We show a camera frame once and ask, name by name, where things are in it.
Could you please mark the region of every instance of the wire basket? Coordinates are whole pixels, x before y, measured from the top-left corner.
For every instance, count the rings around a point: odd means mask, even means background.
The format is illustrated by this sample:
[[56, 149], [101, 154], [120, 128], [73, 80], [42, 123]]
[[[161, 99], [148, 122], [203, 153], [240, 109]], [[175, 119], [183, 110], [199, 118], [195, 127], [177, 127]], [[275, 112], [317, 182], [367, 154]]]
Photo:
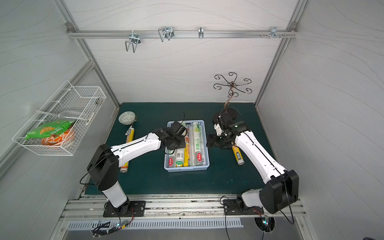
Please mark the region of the wire basket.
[[[73, 156], [106, 96], [98, 86], [73, 86], [66, 80], [48, 101], [14, 135], [13, 141], [42, 156]], [[25, 140], [26, 133], [41, 124], [58, 120], [58, 114], [66, 110], [81, 112], [69, 129], [67, 138], [58, 145], [42, 145], [43, 138]]]

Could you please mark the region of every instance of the green table mat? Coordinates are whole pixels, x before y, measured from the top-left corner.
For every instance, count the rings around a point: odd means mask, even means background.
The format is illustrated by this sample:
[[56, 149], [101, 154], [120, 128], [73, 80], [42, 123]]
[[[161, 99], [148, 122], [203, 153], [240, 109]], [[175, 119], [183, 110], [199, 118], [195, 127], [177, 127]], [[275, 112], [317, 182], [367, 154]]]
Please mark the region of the green table mat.
[[[258, 141], [273, 156], [253, 103], [231, 103], [230, 106], [240, 111]], [[145, 136], [151, 129], [165, 128], [181, 111], [185, 112], [185, 120], [204, 120], [208, 135], [216, 133], [212, 117], [222, 108], [223, 103], [123, 103], [118, 116], [125, 111], [133, 111], [138, 116], [133, 125], [134, 139]], [[107, 144], [125, 143], [128, 127], [116, 119]], [[208, 153], [207, 170], [168, 173], [164, 169], [164, 150], [148, 152], [129, 162], [128, 172], [119, 174], [119, 183], [126, 194], [237, 194], [264, 186], [260, 174], [243, 152], [245, 164], [241, 166], [237, 165], [232, 150], [208, 148]], [[102, 192], [90, 185], [86, 194]]]

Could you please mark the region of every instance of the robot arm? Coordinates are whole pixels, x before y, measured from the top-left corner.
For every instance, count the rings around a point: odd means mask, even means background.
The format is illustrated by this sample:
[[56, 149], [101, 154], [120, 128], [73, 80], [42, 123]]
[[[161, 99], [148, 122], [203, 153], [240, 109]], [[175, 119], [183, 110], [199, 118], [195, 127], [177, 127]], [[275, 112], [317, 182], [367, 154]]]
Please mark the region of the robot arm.
[[118, 181], [119, 167], [160, 147], [169, 150], [184, 148], [184, 133], [187, 131], [183, 125], [175, 121], [171, 127], [156, 129], [132, 142], [113, 147], [103, 144], [98, 147], [87, 170], [97, 189], [104, 193], [119, 215], [124, 216], [130, 209], [130, 201]]
[[208, 147], [231, 149], [235, 143], [260, 173], [265, 187], [238, 194], [238, 207], [264, 207], [274, 214], [298, 200], [299, 177], [287, 171], [263, 148], [243, 121], [235, 122], [237, 113], [230, 108], [214, 115], [216, 134], [208, 136]]

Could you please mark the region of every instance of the ball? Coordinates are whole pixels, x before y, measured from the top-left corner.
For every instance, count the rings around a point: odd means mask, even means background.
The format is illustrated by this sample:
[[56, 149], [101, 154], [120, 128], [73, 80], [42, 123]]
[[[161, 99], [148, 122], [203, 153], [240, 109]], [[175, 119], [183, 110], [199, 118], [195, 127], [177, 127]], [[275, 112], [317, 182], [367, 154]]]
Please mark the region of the ball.
[[124, 125], [131, 125], [135, 121], [135, 113], [128, 111], [128, 112], [123, 112], [119, 116], [119, 122]]

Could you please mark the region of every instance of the snack bag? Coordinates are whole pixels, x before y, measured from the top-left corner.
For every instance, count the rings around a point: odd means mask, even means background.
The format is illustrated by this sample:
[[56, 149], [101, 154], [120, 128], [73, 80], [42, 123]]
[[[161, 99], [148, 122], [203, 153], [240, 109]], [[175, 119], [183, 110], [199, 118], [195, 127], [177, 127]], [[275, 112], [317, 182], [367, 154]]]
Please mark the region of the snack bag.
[[30, 138], [44, 138], [50, 136], [60, 135], [65, 132], [76, 120], [57, 120], [53, 122], [44, 123], [37, 128], [26, 133], [25, 140]]

